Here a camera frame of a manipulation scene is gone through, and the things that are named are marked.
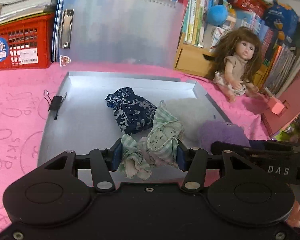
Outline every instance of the clear plastic folder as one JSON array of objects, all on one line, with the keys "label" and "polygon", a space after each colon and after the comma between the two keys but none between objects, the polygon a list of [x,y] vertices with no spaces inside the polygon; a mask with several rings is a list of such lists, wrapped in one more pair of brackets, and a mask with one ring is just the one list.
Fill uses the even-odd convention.
[{"label": "clear plastic folder", "polygon": [[164,0],[65,0],[59,56],[173,68],[184,9]]}]

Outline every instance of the red plastic bag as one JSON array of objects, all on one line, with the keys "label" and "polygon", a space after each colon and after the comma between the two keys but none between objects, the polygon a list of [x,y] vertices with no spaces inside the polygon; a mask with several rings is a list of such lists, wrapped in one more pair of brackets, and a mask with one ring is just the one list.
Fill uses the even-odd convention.
[{"label": "red plastic bag", "polygon": [[228,0],[232,6],[245,11],[250,11],[258,14],[260,17],[266,10],[266,4],[262,0]]}]

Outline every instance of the doll leg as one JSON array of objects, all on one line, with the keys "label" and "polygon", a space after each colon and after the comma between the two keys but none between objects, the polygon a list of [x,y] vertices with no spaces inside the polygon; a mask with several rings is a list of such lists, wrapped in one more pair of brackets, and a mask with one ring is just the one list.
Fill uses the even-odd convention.
[{"label": "doll leg", "polygon": [[223,92],[223,94],[229,98],[229,102],[233,103],[235,101],[235,94],[227,87],[217,84],[217,86],[220,88],[220,90]]},{"label": "doll leg", "polygon": [[245,94],[247,95],[247,97],[249,98],[259,98],[262,99],[262,96],[256,92],[253,92],[252,90],[248,89],[246,90]]}]

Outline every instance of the silver metal tray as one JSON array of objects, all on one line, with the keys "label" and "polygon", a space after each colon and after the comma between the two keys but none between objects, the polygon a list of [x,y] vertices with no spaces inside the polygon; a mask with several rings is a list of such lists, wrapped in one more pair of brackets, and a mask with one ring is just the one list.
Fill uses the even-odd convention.
[{"label": "silver metal tray", "polygon": [[[113,109],[107,107],[105,98],[122,87],[131,87],[140,95],[158,106],[161,100],[198,98],[206,102],[216,120],[229,122],[227,116],[196,81],[181,82],[175,78],[131,75],[105,72],[68,72],[59,87],[57,96],[67,97],[63,102],[58,118],[50,112],[44,129],[38,166],[65,150],[75,150],[77,155],[89,154],[96,148],[110,148],[122,133],[114,119]],[[138,141],[147,136],[148,131],[133,135]],[[194,142],[184,141],[187,147],[197,147]],[[182,179],[186,172],[171,166],[153,169],[147,182],[162,182]],[[127,179],[118,171],[111,172],[114,182],[138,182],[138,178]],[[79,170],[78,177],[92,186],[91,172]]]}]

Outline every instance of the doll face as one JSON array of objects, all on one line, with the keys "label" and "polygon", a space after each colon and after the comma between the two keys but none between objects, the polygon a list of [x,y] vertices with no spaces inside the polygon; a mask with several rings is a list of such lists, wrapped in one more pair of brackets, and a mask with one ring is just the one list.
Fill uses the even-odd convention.
[{"label": "doll face", "polygon": [[252,58],[255,46],[247,41],[240,41],[235,47],[235,52],[244,60]]}]

